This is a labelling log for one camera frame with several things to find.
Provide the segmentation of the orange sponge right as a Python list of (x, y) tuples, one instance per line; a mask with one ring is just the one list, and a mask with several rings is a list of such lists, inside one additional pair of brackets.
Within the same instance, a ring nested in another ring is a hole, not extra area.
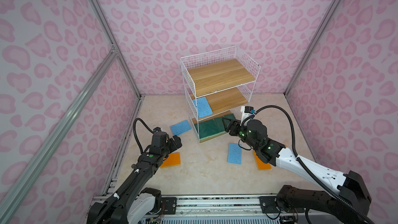
[(254, 154), (254, 158), (255, 158), (255, 162), (257, 165), (258, 170), (262, 171), (262, 170), (270, 170), (272, 168), (272, 166), (268, 163), (264, 163), (262, 162), (259, 157), (256, 155), (256, 152), (253, 152)]

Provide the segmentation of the orange sponge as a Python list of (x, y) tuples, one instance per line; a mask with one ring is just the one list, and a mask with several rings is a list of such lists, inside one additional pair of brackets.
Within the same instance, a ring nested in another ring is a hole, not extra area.
[(168, 168), (173, 166), (179, 166), (181, 164), (180, 153), (171, 153), (167, 158), (163, 160), (161, 168)]
[(262, 171), (262, 170), (270, 170), (272, 168), (272, 166), (268, 163), (264, 163), (262, 162), (259, 157), (256, 155), (256, 152), (253, 152), (254, 154), (254, 158), (255, 158), (255, 162), (257, 165), (258, 170)]

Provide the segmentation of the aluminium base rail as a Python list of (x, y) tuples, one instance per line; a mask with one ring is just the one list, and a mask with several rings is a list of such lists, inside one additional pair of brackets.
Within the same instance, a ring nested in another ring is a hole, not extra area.
[(284, 186), (273, 196), (181, 196), (163, 197), (160, 191), (147, 188), (133, 197), (114, 195), (91, 206), (88, 224), (137, 224), (146, 215), (156, 218), (173, 216), (264, 215), (280, 220), (283, 215), (310, 210), (324, 212), (344, 224), (360, 224), (361, 218), (348, 206), (324, 191), (302, 190)]

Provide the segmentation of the green sponge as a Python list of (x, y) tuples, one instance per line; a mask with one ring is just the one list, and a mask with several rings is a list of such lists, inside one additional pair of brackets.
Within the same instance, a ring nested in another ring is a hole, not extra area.
[(195, 124), (195, 128), (199, 134), (200, 141), (205, 140), (206, 138), (210, 138), (211, 136), (218, 133), (218, 126), (213, 119), (199, 122)]
[(225, 127), (223, 124), (223, 117), (215, 118), (215, 132), (218, 133), (224, 133), (225, 132)]
[(235, 119), (236, 118), (235, 118), (234, 114), (227, 114), (227, 115), (223, 116), (223, 121), (232, 121), (232, 120), (235, 120)]

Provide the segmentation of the orange sponge lower left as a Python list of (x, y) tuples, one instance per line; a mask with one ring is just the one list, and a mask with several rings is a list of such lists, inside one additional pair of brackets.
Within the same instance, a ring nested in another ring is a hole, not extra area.
[(163, 160), (161, 168), (168, 168), (173, 166), (179, 166), (181, 164), (180, 153), (171, 153), (167, 158)]

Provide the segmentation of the blue sponge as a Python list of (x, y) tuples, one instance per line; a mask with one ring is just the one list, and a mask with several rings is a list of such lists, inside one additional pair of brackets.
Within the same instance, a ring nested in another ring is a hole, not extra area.
[(190, 131), (191, 125), (187, 120), (184, 120), (182, 122), (179, 122), (177, 124), (170, 126), (170, 129), (171, 129), (173, 135), (179, 136), (185, 132)]
[(238, 144), (229, 143), (228, 163), (241, 164), (241, 148)]
[(205, 96), (194, 99), (193, 104), (198, 112), (199, 118), (204, 118), (213, 114), (210, 104)]

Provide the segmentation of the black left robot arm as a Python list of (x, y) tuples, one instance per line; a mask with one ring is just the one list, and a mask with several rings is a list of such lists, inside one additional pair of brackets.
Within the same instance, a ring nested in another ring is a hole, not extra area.
[[(137, 136), (138, 122), (151, 133), (151, 143), (145, 149)], [(160, 127), (151, 129), (140, 118), (133, 121), (133, 135), (140, 149), (140, 156), (132, 165), (133, 171), (112, 196), (90, 207), (88, 224), (138, 224), (148, 214), (159, 218), (165, 214), (161, 191), (145, 185), (169, 156), (182, 147), (181, 138), (170, 137)]]

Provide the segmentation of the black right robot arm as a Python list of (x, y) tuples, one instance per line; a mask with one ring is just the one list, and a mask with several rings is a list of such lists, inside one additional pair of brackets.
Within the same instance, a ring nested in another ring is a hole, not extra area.
[(284, 212), (303, 208), (306, 217), (310, 210), (316, 210), (330, 214), (344, 224), (371, 224), (368, 212), (372, 198), (362, 176), (354, 171), (333, 170), (299, 155), (292, 118), (283, 108), (276, 105), (273, 108), (288, 119), (290, 147), (271, 139), (267, 127), (256, 119), (261, 111), (270, 109), (269, 105), (257, 111), (245, 106), (241, 120), (223, 117), (222, 123), (224, 130), (248, 145), (247, 149), (253, 150), (261, 162), (288, 170), (321, 188), (311, 191), (284, 185), (275, 198), (276, 206)]

